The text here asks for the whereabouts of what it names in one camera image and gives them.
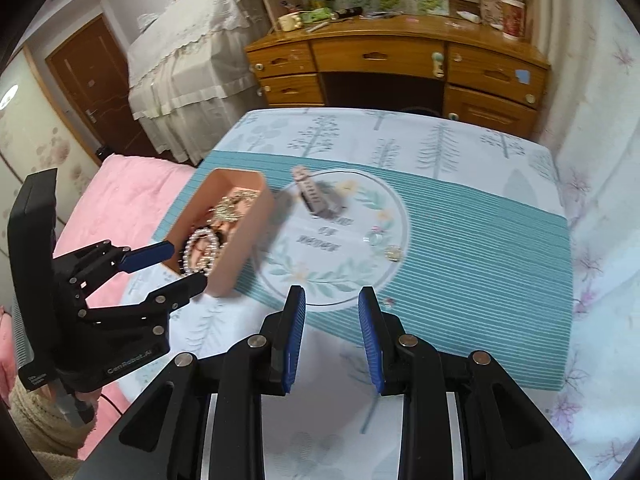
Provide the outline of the left hand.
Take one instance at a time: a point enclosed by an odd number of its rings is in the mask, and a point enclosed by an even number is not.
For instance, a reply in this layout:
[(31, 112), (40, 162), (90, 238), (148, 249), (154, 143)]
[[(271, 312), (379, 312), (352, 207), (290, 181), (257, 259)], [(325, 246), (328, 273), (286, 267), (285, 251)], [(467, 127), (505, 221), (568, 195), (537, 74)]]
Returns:
[(91, 392), (70, 391), (58, 380), (50, 382), (48, 389), (55, 406), (67, 418), (93, 419), (102, 393), (101, 389)]

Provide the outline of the beige sweater forearm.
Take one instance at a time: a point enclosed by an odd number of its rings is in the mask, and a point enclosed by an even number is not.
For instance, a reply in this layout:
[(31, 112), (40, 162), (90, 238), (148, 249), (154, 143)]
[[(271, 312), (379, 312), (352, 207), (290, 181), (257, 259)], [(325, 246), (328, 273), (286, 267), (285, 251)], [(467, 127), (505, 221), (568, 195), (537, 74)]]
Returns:
[(32, 454), (52, 479), (73, 479), (82, 460), (78, 457), (96, 426), (74, 427), (54, 402), (48, 387), (28, 391), (17, 379), (9, 395), (10, 414)]

